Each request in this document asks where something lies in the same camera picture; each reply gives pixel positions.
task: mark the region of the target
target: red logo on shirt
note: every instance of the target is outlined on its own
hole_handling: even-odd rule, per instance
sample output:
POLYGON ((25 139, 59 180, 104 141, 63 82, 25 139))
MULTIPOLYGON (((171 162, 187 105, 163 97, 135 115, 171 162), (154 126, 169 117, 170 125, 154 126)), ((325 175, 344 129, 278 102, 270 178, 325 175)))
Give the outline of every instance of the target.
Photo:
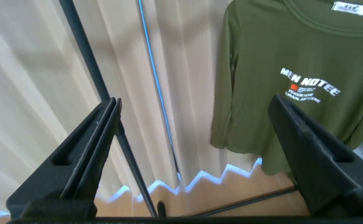
POLYGON ((291 90, 298 91, 299 87, 295 84, 291 85, 291 90))

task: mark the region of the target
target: brown floor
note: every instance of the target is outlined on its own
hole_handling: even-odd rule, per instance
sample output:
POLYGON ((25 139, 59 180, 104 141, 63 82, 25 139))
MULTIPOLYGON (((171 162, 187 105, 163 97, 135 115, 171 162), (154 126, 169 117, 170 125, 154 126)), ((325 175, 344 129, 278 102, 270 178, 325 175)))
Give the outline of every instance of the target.
MULTIPOLYGON (((193 215, 234 202, 255 198, 282 189, 292 187, 292 182, 284 174, 267 176, 261 166, 257 166, 250 178, 234 172, 225 174, 222 184, 216 185, 207 179, 201 179, 189 192, 182 190, 174 195, 164 187, 158 187, 151 197, 156 205, 164 202, 170 217, 193 215)), ((98 217, 148 217, 149 212, 144 202, 137 202, 130 192, 125 192, 113 203, 95 200, 98 217)), ((215 216, 259 216, 259 215, 309 215, 307 206, 299 192, 275 197, 262 202, 246 205, 215 216)), ((0 224, 9 217, 0 218, 0 224)))

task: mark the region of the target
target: clothing label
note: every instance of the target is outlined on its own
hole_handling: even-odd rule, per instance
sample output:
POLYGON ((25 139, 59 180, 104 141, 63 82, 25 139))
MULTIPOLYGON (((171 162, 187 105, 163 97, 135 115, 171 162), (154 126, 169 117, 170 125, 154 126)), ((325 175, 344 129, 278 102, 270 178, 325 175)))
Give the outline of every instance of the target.
POLYGON ((312 100, 320 103, 321 100, 314 95, 318 88, 328 92, 331 96, 337 96, 341 92, 334 85, 320 78, 305 78, 287 68, 282 68, 280 73, 294 82, 289 90, 285 91, 285 95, 297 101, 312 100))
POLYGON ((363 5, 336 1, 331 10, 363 16, 363 5))

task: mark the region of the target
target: white curtain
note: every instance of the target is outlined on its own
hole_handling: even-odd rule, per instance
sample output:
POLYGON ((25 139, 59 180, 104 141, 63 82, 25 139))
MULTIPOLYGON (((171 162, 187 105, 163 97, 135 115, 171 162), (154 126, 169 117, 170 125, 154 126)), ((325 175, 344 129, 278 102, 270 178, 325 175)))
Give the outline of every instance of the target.
MULTIPOLYGON (((201 170, 220 177, 227 164, 252 169, 257 156, 209 144, 227 0, 142 1, 172 144, 138 1, 74 3, 110 95, 123 100, 121 119, 147 186, 188 186, 201 170)), ((0 0, 0 210, 99 101, 59 2, 0 0)), ((139 195, 115 139, 98 195, 121 188, 139 195)))

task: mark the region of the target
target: green shirt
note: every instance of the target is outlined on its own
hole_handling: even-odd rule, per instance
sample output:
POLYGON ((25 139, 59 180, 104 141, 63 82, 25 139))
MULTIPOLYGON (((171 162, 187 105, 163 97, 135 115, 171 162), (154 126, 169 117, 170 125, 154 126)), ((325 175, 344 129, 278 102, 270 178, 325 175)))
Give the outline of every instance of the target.
POLYGON ((289 172, 266 113, 276 93, 349 147, 363 141, 363 6, 333 5, 230 3, 215 81, 214 147, 261 155, 266 174, 289 172))

